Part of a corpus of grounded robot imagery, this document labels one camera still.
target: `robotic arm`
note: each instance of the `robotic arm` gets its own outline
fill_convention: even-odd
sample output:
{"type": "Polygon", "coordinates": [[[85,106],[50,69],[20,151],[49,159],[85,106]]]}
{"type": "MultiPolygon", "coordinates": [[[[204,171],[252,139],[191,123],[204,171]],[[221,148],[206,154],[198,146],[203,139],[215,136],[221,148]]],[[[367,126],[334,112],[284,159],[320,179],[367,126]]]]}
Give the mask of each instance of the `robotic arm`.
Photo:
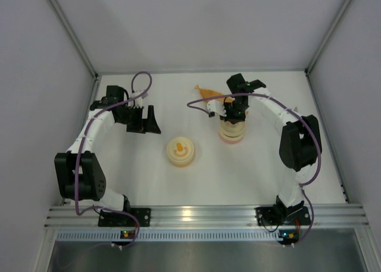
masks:
{"type": "MultiPolygon", "coordinates": [[[[295,220],[305,220],[308,209],[304,207],[300,184],[310,178],[317,160],[317,148],[308,130],[302,122],[288,109],[281,107],[281,103],[271,99],[271,93],[266,85],[259,80],[246,82],[241,74],[235,74],[227,82],[232,94],[255,93],[258,96],[235,96],[233,102],[217,100],[209,101],[207,109],[216,112],[220,119],[232,124],[243,122],[246,119],[245,111],[249,107],[258,110],[277,130],[280,138],[279,155],[286,166],[283,186],[277,195],[276,204],[270,208],[259,208],[257,211],[260,225],[295,225],[295,220]]],[[[321,140],[318,121],[315,116],[298,115],[311,129],[321,152],[321,140]]],[[[285,244],[294,243],[297,239],[288,239],[285,244]]]]}
{"type": "MultiPolygon", "coordinates": [[[[123,102],[124,93],[125,90],[122,87],[107,86],[106,96],[100,101],[94,101],[90,106],[86,124],[75,142],[65,153],[58,153],[55,156],[55,170],[60,194],[63,198],[74,199],[74,170],[76,158],[81,140],[85,137],[82,149],[83,153],[80,157],[80,200],[90,199],[94,201],[94,205],[111,208],[116,211],[130,211],[128,198],[107,188],[106,178],[95,152],[100,148],[107,131],[109,131],[115,123],[125,124],[127,132],[161,134],[161,130],[155,120],[153,105],[148,105],[147,119],[142,118],[142,98],[136,99],[132,106],[130,106],[132,102],[126,105],[120,105],[108,111],[104,111],[94,118],[94,116],[104,108],[123,102]],[[86,128],[90,122],[92,124],[86,132],[86,128]]],[[[139,93],[140,92],[133,93],[132,97],[137,96],[139,93]]]]}

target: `white table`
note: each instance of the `white table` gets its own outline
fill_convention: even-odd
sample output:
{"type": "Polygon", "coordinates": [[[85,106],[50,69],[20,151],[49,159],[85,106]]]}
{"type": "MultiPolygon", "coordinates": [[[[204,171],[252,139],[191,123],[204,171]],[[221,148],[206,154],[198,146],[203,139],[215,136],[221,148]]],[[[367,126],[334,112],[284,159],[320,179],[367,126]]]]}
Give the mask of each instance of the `white table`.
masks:
{"type": "MultiPolygon", "coordinates": [[[[200,97],[194,89],[196,85],[229,93],[226,80],[233,74],[152,75],[153,85],[144,104],[155,106],[162,134],[126,133],[124,125],[114,125],[96,153],[108,186],[128,196],[132,205],[273,204],[284,168],[278,154],[280,136],[275,129],[255,108],[250,108],[243,141],[228,145],[218,136],[218,117],[208,118],[186,106],[200,97]],[[167,142],[176,136],[188,137],[195,144],[196,157],[188,167],[177,168],[167,160],[167,142]]],[[[303,72],[242,74],[248,81],[260,79],[289,108],[298,107],[301,114],[317,116],[303,72]]],[[[105,95],[107,85],[119,85],[130,92],[132,77],[102,76],[97,99],[105,95]]],[[[148,77],[142,75],[136,79],[135,90],[145,89],[147,84],[148,77]]],[[[315,204],[344,203],[332,156],[320,129],[321,172],[305,191],[315,204]]]]}

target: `round container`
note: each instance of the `round container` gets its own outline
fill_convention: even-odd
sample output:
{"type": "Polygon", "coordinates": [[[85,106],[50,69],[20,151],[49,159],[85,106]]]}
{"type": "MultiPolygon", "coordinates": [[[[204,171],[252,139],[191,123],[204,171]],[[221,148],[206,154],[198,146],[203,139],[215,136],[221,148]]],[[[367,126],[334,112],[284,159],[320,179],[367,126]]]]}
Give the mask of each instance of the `round container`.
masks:
{"type": "Polygon", "coordinates": [[[219,135],[223,142],[236,144],[240,142],[245,134],[245,122],[232,124],[229,121],[220,121],[219,135]]]}
{"type": "Polygon", "coordinates": [[[167,155],[173,165],[185,167],[195,158],[195,147],[188,138],[176,137],[169,141],[167,155]]]}

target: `yellow lid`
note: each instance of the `yellow lid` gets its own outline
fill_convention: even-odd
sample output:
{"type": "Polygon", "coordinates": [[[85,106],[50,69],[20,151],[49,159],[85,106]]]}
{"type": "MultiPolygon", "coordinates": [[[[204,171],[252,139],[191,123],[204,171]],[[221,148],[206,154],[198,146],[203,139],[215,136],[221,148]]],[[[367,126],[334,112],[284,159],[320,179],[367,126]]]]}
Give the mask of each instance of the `yellow lid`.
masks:
{"type": "Polygon", "coordinates": [[[195,157],[195,147],[188,138],[176,137],[167,145],[169,161],[178,167],[189,165],[195,157]]]}

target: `white wall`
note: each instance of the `white wall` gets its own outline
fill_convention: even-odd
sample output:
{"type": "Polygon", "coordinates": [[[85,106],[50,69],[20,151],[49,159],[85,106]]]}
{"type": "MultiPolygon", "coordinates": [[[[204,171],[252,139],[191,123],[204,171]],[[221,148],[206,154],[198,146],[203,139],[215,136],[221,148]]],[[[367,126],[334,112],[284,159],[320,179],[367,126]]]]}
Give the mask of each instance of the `white wall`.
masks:
{"type": "Polygon", "coordinates": [[[45,0],[0,0],[0,271],[29,271],[92,78],[45,0]]]}
{"type": "Polygon", "coordinates": [[[381,245],[381,3],[355,0],[311,81],[353,202],[381,245]]]}
{"type": "Polygon", "coordinates": [[[99,72],[303,70],[343,0],[58,0],[99,72]]]}

